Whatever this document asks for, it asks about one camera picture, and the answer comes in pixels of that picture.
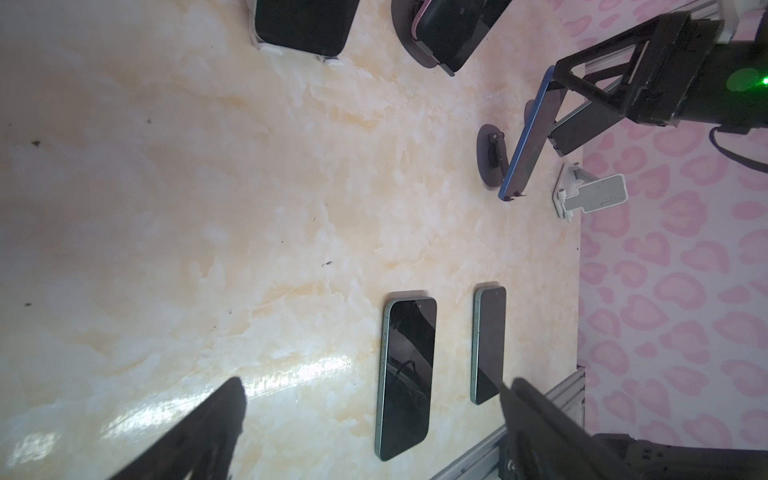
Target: marble table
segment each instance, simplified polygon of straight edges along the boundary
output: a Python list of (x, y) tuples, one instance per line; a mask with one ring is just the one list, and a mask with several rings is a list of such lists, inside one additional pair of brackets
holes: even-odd
[[(0, 3), (4, 478), (107, 478), (231, 376), (234, 478), (429, 478), (502, 423), (469, 401), (484, 282), (508, 291), (508, 381), (575, 370), (563, 159), (511, 203), (475, 164), (478, 128), (514, 142), (576, 50), (551, 8), (514, 0), (454, 78), (387, 0), (360, 2), (339, 68), (256, 50), (247, 22), (241, 0)], [(382, 308), (406, 290), (438, 303), (432, 416), (385, 463)]]

